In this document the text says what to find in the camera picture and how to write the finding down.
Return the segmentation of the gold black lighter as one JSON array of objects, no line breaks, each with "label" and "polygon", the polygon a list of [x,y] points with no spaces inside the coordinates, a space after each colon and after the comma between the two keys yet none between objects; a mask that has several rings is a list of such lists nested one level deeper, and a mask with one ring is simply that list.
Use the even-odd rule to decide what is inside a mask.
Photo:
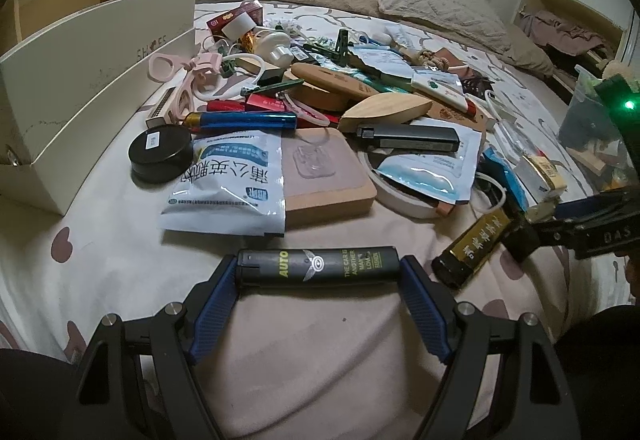
[{"label": "gold black lighter", "polygon": [[477,219],[432,260],[435,277],[448,289],[460,291],[484,265],[510,226],[512,219],[502,208]]}]

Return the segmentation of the black AUTO lighter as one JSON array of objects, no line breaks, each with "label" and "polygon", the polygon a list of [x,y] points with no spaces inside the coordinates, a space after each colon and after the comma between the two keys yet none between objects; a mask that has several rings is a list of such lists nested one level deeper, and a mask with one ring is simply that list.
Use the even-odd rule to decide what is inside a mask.
[{"label": "black AUTO lighter", "polygon": [[345,286],[394,282],[400,259],[396,249],[242,249],[236,257],[236,279],[246,287]]}]

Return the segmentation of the white tape roll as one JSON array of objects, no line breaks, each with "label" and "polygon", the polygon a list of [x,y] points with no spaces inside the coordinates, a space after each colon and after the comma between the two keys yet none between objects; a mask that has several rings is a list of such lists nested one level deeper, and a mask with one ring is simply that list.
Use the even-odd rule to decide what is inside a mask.
[{"label": "white tape roll", "polygon": [[369,156],[357,152],[358,161],[366,171],[376,189],[376,199],[398,215],[414,220],[432,220],[449,216],[454,205],[441,201],[420,199],[408,191],[402,191],[379,175],[373,168]]}]

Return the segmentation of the white blue medicine sachet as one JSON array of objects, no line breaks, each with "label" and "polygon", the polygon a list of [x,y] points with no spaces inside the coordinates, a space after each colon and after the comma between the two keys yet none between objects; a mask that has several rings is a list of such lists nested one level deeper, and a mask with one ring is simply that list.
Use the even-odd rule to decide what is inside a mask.
[{"label": "white blue medicine sachet", "polygon": [[263,237],[285,231],[282,137],[242,130],[198,138],[194,163],[168,195],[160,229]]}]

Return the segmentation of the blue white mask packet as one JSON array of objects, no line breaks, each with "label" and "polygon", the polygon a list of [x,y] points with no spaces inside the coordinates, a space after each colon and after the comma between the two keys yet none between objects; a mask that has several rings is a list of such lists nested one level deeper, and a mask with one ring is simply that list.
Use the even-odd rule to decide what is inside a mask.
[{"label": "blue white mask packet", "polygon": [[393,153],[375,171],[388,180],[447,204],[469,202],[483,134],[454,122],[420,117],[413,128],[450,128],[460,145],[453,153]]}]

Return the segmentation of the black round tin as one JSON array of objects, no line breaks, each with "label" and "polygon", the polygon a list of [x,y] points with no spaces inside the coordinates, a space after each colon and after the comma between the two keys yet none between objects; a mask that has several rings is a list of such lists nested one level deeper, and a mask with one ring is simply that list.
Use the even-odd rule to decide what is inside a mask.
[{"label": "black round tin", "polygon": [[145,130],[128,149],[131,174],[146,183],[166,183],[193,162],[192,137],[186,127],[162,125]]}]

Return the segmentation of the wooden block with pink pad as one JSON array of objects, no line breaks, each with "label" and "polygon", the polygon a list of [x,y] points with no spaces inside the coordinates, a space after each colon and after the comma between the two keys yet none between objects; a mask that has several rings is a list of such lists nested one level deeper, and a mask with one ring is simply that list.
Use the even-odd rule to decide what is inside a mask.
[{"label": "wooden block with pink pad", "polygon": [[376,188],[335,128],[303,128],[282,137],[285,228],[366,215]]}]

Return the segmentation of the black rectangular lighter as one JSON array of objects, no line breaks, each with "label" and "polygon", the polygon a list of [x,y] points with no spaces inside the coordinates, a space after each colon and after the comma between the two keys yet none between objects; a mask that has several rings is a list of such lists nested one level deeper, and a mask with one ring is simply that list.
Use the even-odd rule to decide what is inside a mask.
[{"label": "black rectangular lighter", "polygon": [[460,147],[450,127],[408,124],[360,124],[356,138],[368,147],[429,153],[453,153]]}]

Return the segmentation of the blue metallic lighter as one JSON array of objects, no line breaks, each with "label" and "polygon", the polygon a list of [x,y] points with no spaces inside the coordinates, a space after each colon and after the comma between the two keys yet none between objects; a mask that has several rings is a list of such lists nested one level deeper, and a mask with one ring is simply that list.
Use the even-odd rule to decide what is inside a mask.
[{"label": "blue metallic lighter", "polygon": [[194,133],[223,130],[293,130],[297,116],[292,112],[192,112],[182,125]]}]

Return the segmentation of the wooden boat-shaped piece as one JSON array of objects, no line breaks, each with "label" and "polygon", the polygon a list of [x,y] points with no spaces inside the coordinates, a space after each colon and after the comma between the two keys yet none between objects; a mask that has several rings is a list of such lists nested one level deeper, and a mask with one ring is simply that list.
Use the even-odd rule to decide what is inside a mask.
[{"label": "wooden boat-shaped piece", "polygon": [[337,128],[343,133],[355,133],[360,124],[404,124],[427,115],[433,101],[421,95],[378,93],[357,102],[341,117]]}]

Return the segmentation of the wooden oval brush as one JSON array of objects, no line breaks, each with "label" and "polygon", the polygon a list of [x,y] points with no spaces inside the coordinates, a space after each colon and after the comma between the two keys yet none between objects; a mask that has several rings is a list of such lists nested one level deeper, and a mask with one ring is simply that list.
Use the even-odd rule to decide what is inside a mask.
[{"label": "wooden oval brush", "polygon": [[376,89],[357,78],[309,63],[294,63],[291,72],[296,78],[309,84],[356,100],[366,99],[378,93]]}]

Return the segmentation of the pink plastic scissors tool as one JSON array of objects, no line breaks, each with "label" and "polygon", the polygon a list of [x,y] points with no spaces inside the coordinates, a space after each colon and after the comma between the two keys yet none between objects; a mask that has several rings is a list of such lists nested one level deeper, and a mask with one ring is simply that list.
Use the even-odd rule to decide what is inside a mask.
[{"label": "pink plastic scissors tool", "polygon": [[170,82],[181,71],[184,72],[184,78],[174,88],[174,98],[169,102],[171,123],[181,121],[194,111],[194,99],[215,86],[221,64],[222,56],[218,52],[203,52],[190,59],[166,54],[151,56],[148,71],[153,81]]}]

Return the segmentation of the white shoe box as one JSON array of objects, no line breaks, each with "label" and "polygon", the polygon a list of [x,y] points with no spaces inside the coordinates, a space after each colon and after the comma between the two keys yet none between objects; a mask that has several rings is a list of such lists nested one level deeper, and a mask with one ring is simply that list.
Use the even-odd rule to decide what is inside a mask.
[{"label": "white shoe box", "polygon": [[63,215],[158,88],[149,62],[195,52],[195,0],[111,0],[1,57],[1,193]]}]

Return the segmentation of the red small box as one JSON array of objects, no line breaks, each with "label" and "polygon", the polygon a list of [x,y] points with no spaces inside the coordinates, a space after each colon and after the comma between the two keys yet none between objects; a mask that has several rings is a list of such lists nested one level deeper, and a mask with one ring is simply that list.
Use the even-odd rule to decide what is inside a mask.
[{"label": "red small box", "polygon": [[233,41],[261,25],[262,3],[258,0],[244,0],[239,7],[216,15],[206,22],[210,33],[223,35]]}]

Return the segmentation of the beige pillow right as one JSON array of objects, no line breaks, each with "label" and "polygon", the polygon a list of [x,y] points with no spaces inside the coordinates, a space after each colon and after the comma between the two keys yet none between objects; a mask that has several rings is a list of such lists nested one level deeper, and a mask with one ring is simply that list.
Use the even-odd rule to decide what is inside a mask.
[{"label": "beige pillow right", "polygon": [[376,0],[382,14],[457,33],[494,52],[506,52],[506,26],[487,0]]}]

